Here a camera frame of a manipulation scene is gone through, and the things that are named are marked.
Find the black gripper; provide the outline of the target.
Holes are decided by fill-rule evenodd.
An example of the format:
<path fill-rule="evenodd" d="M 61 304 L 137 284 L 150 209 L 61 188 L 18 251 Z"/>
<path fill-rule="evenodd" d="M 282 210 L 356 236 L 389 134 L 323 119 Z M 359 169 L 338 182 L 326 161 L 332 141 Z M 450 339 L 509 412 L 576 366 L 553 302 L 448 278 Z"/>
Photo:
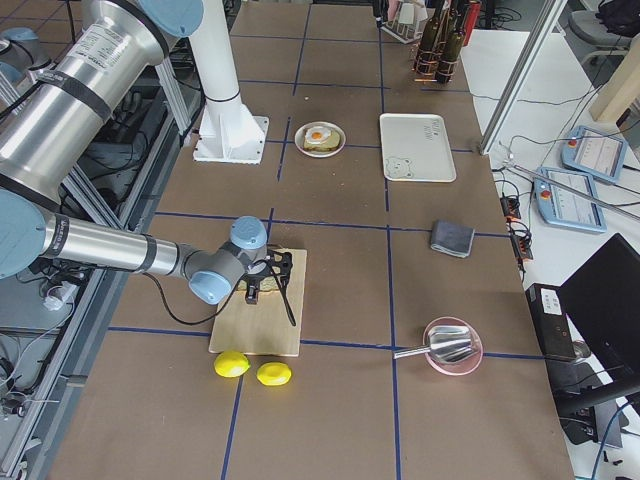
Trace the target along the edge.
<path fill-rule="evenodd" d="M 286 290 L 290 283 L 291 273 L 293 270 L 293 254 L 289 250 L 269 245 L 267 255 L 268 258 L 265 261 L 263 268 L 260 271 L 248 274 L 247 276 L 273 276 L 276 279 L 280 279 L 278 286 L 281 286 Z M 247 290 L 245 293 L 245 302 L 247 304 L 257 303 L 259 292 L 260 289 L 258 287 L 252 287 L 251 291 Z"/>

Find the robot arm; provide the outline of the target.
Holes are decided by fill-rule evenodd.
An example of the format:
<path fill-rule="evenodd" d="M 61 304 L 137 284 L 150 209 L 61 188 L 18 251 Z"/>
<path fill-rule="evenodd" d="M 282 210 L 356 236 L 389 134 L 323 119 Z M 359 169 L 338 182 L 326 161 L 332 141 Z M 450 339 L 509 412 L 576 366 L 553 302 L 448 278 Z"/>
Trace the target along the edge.
<path fill-rule="evenodd" d="M 234 221 L 228 239 L 208 252 L 61 211 L 67 181 L 88 174 L 85 161 L 102 152 L 99 137 L 125 96 L 181 40 L 191 46 L 204 103 L 198 161 L 257 164 L 269 126 L 242 100 L 221 2 L 91 1 L 85 11 L 81 37 L 37 75 L 1 135 L 2 276 L 49 258 L 180 277 L 213 305 L 239 285 L 256 289 L 275 275 L 276 256 L 255 217 Z"/>

